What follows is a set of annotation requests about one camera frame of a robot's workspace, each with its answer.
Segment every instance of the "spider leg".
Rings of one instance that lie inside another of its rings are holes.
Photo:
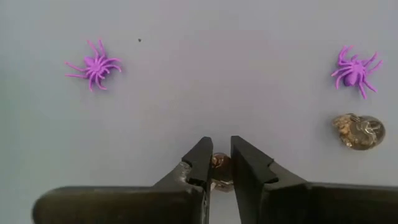
[[[340,51],[339,55],[338,55],[338,65],[342,66],[342,65],[349,65],[348,61],[344,59],[345,55],[347,54],[347,52],[349,50],[351,50],[353,48],[353,46],[343,46],[343,49]]]
[[[358,55],[354,55],[351,57],[351,61],[355,60],[358,57]]]
[[[101,62],[100,66],[103,66],[103,65],[105,65],[105,64],[107,64],[107,63],[109,63],[109,62],[113,62],[113,61],[120,62],[121,60],[118,59],[118,58],[109,58],[109,59],[106,59],[106,60],[104,60],[103,62]]]
[[[105,57],[106,52],[105,52],[105,49],[104,49],[104,45],[102,44],[102,41],[98,40],[98,44],[99,44],[99,48],[101,49],[102,56]]]
[[[98,76],[100,77],[100,79],[105,79],[105,76],[103,76],[104,72],[106,72],[108,74],[110,73],[108,69],[103,68],[100,72],[98,72]]]
[[[358,82],[358,87],[359,87],[359,90],[361,91],[363,98],[366,100],[366,93],[362,86],[362,82],[363,82],[363,78]]]
[[[363,75],[362,77],[362,82],[373,92],[377,93],[377,89],[375,89],[370,83],[368,83],[368,81],[366,80],[366,76]]]
[[[88,78],[87,75],[75,75],[75,74],[66,74],[67,77],[76,77],[76,78]]]
[[[338,90],[338,84],[339,84],[339,82],[340,82],[340,79],[343,78],[344,76],[346,76],[346,75],[352,73],[352,72],[353,72],[353,70],[350,69],[350,70],[348,70],[348,71],[342,73],[341,75],[339,75],[339,76],[337,77],[337,79],[336,79],[336,89],[337,89],[337,90]]]
[[[119,72],[122,72],[122,69],[119,67],[119,66],[117,66],[117,65],[106,65],[106,66],[104,66],[104,68],[116,68],[117,70],[119,70]]]
[[[97,49],[95,48],[94,44],[91,43],[91,41],[89,41],[89,40],[87,40],[87,44],[94,50],[95,58],[98,58],[98,51],[97,51]]]
[[[347,70],[347,69],[351,69],[351,67],[344,67],[344,68],[341,68],[341,69],[337,69],[335,72],[333,72],[333,73],[331,74],[331,76],[335,76],[335,75],[337,75],[339,72],[342,72],[342,71]]]
[[[97,86],[102,89],[102,90],[106,90],[106,87],[101,85],[101,81],[98,79],[98,76],[95,77],[95,83],[97,83]]]
[[[69,63],[69,62],[65,62],[65,65],[68,65],[69,67],[74,68],[74,69],[76,69],[76,70],[78,70],[78,71],[81,71],[81,72],[87,71],[87,68],[79,68],[79,67],[77,67],[77,66],[75,66],[75,65],[72,65],[72,64]]]
[[[366,74],[370,75],[373,71],[375,71],[376,69],[378,69],[383,63],[383,60],[381,60],[379,63],[377,63],[377,65],[375,67],[373,67],[372,69],[370,69]]]
[[[377,52],[374,53],[373,57],[370,58],[367,62],[365,62],[365,63],[363,64],[363,66],[364,66],[364,67],[367,67],[368,65],[370,65],[370,64],[374,61],[374,59],[376,59],[376,57],[377,57]]]
[[[102,55],[102,56],[97,60],[97,62],[98,62],[99,64],[102,64],[102,61],[104,60],[104,58],[105,58],[105,55]]]
[[[95,73],[92,73],[90,75],[90,79],[88,80],[88,89],[90,91],[93,91],[93,78],[94,78],[94,76],[95,76]]]

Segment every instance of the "white surface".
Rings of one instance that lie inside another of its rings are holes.
[[[58,186],[152,185],[203,136],[229,152],[240,135],[307,180],[398,185],[397,4],[0,1],[0,222],[28,223]],[[124,72],[91,93],[63,62],[82,65],[99,38]],[[368,100],[329,76],[349,44],[384,60]],[[330,120],[349,112],[384,121],[384,142],[343,148]],[[228,195],[212,197],[211,223],[240,223]]]

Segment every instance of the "purple plastic spider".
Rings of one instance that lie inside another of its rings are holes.
[[[86,68],[79,68],[70,64],[69,62],[65,62],[65,64],[69,65],[71,68],[74,68],[80,72],[85,72],[85,75],[66,74],[65,76],[89,79],[88,88],[90,91],[93,91],[93,82],[95,82],[100,89],[106,90],[106,88],[101,85],[101,80],[105,79],[104,72],[109,74],[110,68],[116,68],[119,70],[119,72],[122,72],[119,66],[113,65],[111,63],[114,61],[120,62],[121,60],[118,58],[106,58],[106,52],[101,40],[98,41],[99,47],[101,49],[101,56],[99,55],[93,43],[91,43],[89,40],[87,40],[87,43],[94,50],[95,58],[85,57],[84,61],[86,63]]]
[[[344,46],[343,49],[340,51],[338,55],[337,64],[342,68],[336,70],[331,75],[335,76],[337,74],[338,77],[336,79],[336,89],[338,89],[338,84],[341,78],[344,78],[344,85],[345,86],[353,86],[358,84],[359,90],[364,99],[366,99],[365,90],[363,88],[363,84],[365,84],[369,89],[374,92],[377,92],[375,88],[373,88],[367,81],[367,76],[370,75],[373,71],[378,69],[382,64],[382,60],[372,69],[368,70],[368,66],[376,59],[377,52],[374,53],[373,57],[369,60],[356,60],[358,55],[354,55],[351,57],[351,60],[345,60],[344,57],[349,50],[351,50],[353,46],[346,47]]]

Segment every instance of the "white table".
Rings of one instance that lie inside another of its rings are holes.
[[[203,136],[240,135],[304,179],[398,185],[395,0],[0,1],[0,222],[28,223],[64,185],[152,185]],[[102,39],[123,59],[104,85],[64,77]],[[375,51],[379,93],[334,87],[343,45]],[[341,145],[343,113],[382,120],[370,151]],[[214,193],[211,223],[240,223]]]

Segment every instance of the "black pliers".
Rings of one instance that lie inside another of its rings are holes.
[[[398,223],[398,187],[307,182],[239,136],[231,137],[230,173],[215,173],[212,158],[213,143],[202,138],[152,187],[51,190],[36,201],[33,219],[36,224],[207,224],[211,180],[231,175],[242,224]]]

